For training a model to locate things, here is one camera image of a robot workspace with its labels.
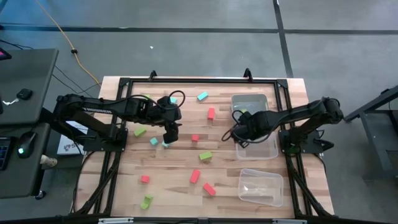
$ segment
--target keyboard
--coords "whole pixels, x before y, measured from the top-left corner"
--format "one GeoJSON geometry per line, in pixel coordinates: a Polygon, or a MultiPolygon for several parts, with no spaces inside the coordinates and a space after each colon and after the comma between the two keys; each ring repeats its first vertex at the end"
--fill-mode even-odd
{"type": "Polygon", "coordinates": [[[0,137],[0,170],[7,168],[15,137],[0,137]]]}

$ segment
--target teal block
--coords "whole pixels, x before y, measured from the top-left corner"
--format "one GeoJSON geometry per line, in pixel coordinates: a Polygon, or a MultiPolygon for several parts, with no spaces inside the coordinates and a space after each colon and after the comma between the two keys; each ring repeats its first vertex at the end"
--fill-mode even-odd
{"type": "Polygon", "coordinates": [[[150,141],[150,143],[151,143],[153,146],[156,146],[156,145],[159,143],[158,140],[157,140],[156,138],[152,138],[152,139],[150,139],[149,141],[150,141]]]}
{"type": "Polygon", "coordinates": [[[203,99],[205,99],[209,94],[207,94],[207,92],[203,92],[200,93],[198,96],[198,100],[202,101],[203,99]]]}
{"type": "Polygon", "coordinates": [[[162,142],[162,146],[164,146],[164,147],[169,147],[169,145],[170,145],[170,144],[164,143],[164,141],[162,142]]]}
{"type": "Polygon", "coordinates": [[[176,97],[170,97],[170,102],[171,103],[177,103],[176,97]]]}

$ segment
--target black desk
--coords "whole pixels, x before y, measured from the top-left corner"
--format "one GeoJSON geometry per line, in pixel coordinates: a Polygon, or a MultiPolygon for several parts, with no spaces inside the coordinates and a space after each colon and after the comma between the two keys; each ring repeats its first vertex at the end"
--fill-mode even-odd
{"type": "Polygon", "coordinates": [[[2,104],[0,126],[34,124],[38,122],[58,50],[10,50],[10,60],[0,61],[0,98],[6,102],[16,99],[17,93],[27,88],[33,91],[30,100],[2,104]]]}
{"type": "MultiPolygon", "coordinates": [[[[32,129],[22,126],[17,129],[1,128],[0,136],[14,136],[19,138],[22,134],[32,129]]],[[[12,149],[7,169],[0,171],[1,190],[0,198],[27,197],[37,195],[44,171],[40,165],[40,158],[44,153],[50,133],[49,124],[39,124],[34,129],[36,132],[34,151],[27,159],[20,159],[17,155],[17,144],[12,149]]]]}

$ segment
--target wooden table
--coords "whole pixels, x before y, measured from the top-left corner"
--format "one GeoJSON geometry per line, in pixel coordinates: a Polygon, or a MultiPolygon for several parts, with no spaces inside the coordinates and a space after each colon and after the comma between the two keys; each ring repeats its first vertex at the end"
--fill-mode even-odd
{"type": "MultiPolygon", "coordinates": [[[[120,77],[104,77],[99,96],[114,100],[120,77]]],[[[308,103],[304,80],[288,79],[292,106],[308,103]]],[[[267,161],[240,161],[236,158],[232,141],[222,142],[221,136],[233,125],[231,119],[231,97],[235,94],[263,93],[267,96],[270,110],[277,110],[272,85],[266,84],[197,84],[197,83],[135,83],[132,94],[150,94],[154,100],[182,90],[187,99],[181,107],[182,119],[179,140],[164,149],[161,144],[154,147],[149,140],[156,137],[162,142],[164,128],[146,126],[147,132],[140,138],[132,132],[140,124],[128,123],[130,130],[126,150],[122,154],[116,182],[112,216],[129,217],[230,217],[230,218],[293,218],[292,199],[284,155],[279,152],[275,159],[267,161]],[[207,91],[209,97],[197,101],[197,95],[207,91]],[[216,111],[215,120],[207,120],[209,107],[216,111]],[[191,142],[191,135],[199,134],[197,144],[191,142]],[[201,163],[199,153],[211,151],[210,164],[201,163]],[[284,178],[284,204],[272,207],[244,202],[238,198],[239,173],[243,168],[277,173],[284,178]],[[189,182],[193,169],[199,169],[201,176],[197,184],[189,182]],[[141,175],[150,177],[149,184],[140,182],[141,175]],[[203,190],[208,182],[216,190],[215,197],[209,197],[203,190]],[[148,210],[140,208],[145,194],[154,196],[148,210]]],[[[285,107],[283,92],[282,101],[285,107]]],[[[175,95],[178,103],[182,97],[175,95]]],[[[95,116],[104,123],[110,123],[106,114],[95,116]]],[[[311,154],[303,154],[305,176],[309,189],[326,211],[333,213],[328,184],[322,163],[311,154]]],[[[78,185],[77,208],[90,197],[98,185],[103,152],[96,152],[87,161],[78,185]]],[[[303,209],[301,191],[298,190],[300,207],[303,209]]]]}

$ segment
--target computer mouse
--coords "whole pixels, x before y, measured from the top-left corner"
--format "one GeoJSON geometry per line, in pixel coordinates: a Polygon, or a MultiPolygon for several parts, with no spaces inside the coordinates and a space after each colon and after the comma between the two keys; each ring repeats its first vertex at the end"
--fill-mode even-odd
{"type": "Polygon", "coordinates": [[[29,158],[32,155],[34,150],[34,141],[35,141],[36,133],[33,131],[28,131],[24,133],[18,141],[18,157],[21,159],[29,158]]]}

